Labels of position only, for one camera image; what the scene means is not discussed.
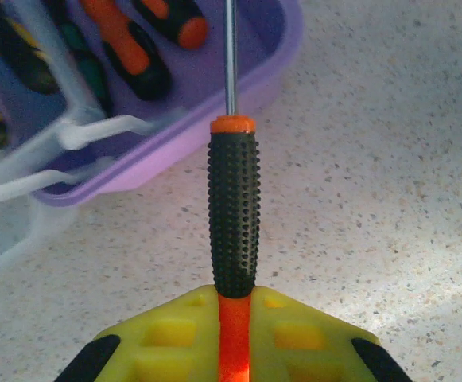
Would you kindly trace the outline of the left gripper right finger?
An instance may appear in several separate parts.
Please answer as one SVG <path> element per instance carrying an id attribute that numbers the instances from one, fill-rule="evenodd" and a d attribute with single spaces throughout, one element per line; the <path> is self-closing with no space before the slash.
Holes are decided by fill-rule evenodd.
<path id="1" fill-rule="evenodd" d="M 264 286 L 250 312 L 252 381 L 408 381 L 371 332 Z"/>

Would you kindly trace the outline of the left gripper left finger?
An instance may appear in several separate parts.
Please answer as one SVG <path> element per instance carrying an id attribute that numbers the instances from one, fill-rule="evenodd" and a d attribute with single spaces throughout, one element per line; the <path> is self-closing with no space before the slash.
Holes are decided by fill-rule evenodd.
<path id="1" fill-rule="evenodd" d="M 219 379 L 219 303 L 213 286 L 100 332 L 58 381 L 192 381 Z"/>

